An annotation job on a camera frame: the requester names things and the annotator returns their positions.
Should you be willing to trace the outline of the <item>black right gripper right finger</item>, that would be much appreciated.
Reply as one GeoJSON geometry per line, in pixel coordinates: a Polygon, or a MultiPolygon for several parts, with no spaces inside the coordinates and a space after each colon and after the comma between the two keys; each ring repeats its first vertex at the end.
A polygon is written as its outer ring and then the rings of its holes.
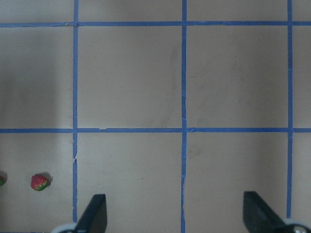
{"type": "Polygon", "coordinates": [[[255,191],[243,193],[243,223],[249,233],[284,231],[284,221],[255,191]]]}

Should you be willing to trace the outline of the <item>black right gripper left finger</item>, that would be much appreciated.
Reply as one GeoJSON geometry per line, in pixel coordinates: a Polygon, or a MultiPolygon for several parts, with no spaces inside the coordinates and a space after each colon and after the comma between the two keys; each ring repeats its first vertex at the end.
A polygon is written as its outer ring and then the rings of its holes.
{"type": "Polygon", "coordinates": [[[107,208],[105,194],[92,197],[80,220],[75,226],[74,233],[104,233],[107,228],[107,208]]]}

